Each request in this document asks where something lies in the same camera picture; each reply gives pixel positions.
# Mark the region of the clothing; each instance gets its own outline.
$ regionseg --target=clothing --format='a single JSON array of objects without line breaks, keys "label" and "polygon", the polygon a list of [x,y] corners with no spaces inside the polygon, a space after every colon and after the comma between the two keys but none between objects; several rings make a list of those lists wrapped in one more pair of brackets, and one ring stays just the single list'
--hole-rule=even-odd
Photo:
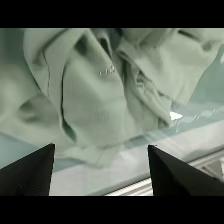
[{"label": "clothing", "polygon": [[[5,63],[0,75],[0,130],[38,147],[53,142],[56,155],[104,164],[116,146],[171,124],[172,102],[188,101],[223,30],[11,30],[20,51],[15,70]],[[112,74],[100,75],[111,65]],[[15,86],[15,78],[10,101],[4,86]]]}]

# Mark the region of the sage green garment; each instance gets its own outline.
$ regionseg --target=sage green garment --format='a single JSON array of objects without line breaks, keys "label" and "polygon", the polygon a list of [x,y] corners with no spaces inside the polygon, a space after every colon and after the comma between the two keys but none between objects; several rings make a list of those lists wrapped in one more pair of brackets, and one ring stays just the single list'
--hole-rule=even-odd
[{"label": "sage green garment", "polygon": [[[189,100],[224,29],[121,31],[2,29],[0,130],[37,146],[54,142],[56,155],[105,164],[123,142],[170,125],[172,101]],[[100,75],[111,65],[114,73]]]}]

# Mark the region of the green cloth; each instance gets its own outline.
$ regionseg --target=green cloth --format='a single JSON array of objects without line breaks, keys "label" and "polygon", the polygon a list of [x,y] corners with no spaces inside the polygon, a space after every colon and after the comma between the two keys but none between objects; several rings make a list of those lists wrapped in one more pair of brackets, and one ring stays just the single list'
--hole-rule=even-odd
[{"label": "green cloth", "polygon": [[[222,28],[1,33],[0,130],[98,164],[123,142],[171,124],[172,102],[187,103],[224,37]],[[111,65],[112,74],[100,75]]]}]

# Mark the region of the glass surface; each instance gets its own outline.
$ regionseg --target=glass surface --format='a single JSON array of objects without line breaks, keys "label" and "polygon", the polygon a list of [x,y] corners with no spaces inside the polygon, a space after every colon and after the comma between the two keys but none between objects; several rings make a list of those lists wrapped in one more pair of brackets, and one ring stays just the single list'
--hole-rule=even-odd
[{"label": "glass surface", "polygon": [[51,195],[149,177],[223,147],[223,28],[0,28],[0,168],[56,144]]}]

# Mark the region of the black object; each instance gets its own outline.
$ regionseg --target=black object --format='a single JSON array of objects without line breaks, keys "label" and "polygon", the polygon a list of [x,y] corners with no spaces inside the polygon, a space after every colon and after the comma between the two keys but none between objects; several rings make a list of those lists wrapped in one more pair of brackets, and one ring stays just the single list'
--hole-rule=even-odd
[{"label": "black object", "polygon": [[0,170],[0,196],[48,196],[55,145],[47,145]]},{"label": "black object", "polygon": [[202,171],[148,146],[154,196],[224,196],[224,184]]}]

